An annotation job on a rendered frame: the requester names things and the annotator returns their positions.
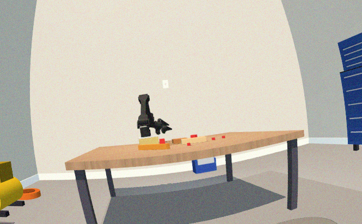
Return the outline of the orange long bar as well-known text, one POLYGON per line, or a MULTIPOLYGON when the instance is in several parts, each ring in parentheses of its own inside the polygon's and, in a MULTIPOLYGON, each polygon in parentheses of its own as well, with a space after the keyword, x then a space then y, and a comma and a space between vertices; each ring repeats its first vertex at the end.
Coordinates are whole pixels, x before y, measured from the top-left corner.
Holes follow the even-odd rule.
POLYGON ((148 145, 138 145, 138 150, 162 150, 162 149, 170 149, 170 145, 168 144, 148 144, 148 145))

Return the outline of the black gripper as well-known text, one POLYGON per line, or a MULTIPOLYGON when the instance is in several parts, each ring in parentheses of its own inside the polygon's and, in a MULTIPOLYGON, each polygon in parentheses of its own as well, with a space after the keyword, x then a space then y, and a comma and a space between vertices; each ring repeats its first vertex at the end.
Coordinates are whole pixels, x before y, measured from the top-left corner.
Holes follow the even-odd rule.
POLYGON ((167 123, 164 122, 163 120, 157 119, 157 121, 155 121, 155 127, 154 127, 154 129, 156 129, 156 128, 161 128, 162 134, 165 134, 166 131, 172 130, 172 128, 170 128, 170 127, 168 127, 168 126, 169 126, 169 124, 167 124, 167 123))

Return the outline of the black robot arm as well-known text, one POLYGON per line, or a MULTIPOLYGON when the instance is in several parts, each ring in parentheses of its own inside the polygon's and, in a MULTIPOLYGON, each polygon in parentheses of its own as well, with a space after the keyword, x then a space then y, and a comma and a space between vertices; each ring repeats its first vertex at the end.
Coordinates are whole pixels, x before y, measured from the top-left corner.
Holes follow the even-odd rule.
MULTIPOLYGON (((141 115, 138 117, 137 129, 140 129, 141 138, 151 136, 149 128, 155 127, 154 114, 150 112, 150 97, 147 94, 139 95, 138 101, 141 104, 141 115), (146 126, 146 127, 141 127, 146 126)), ((161 128, 156 128, 156 134, 160 134, 161 128)))

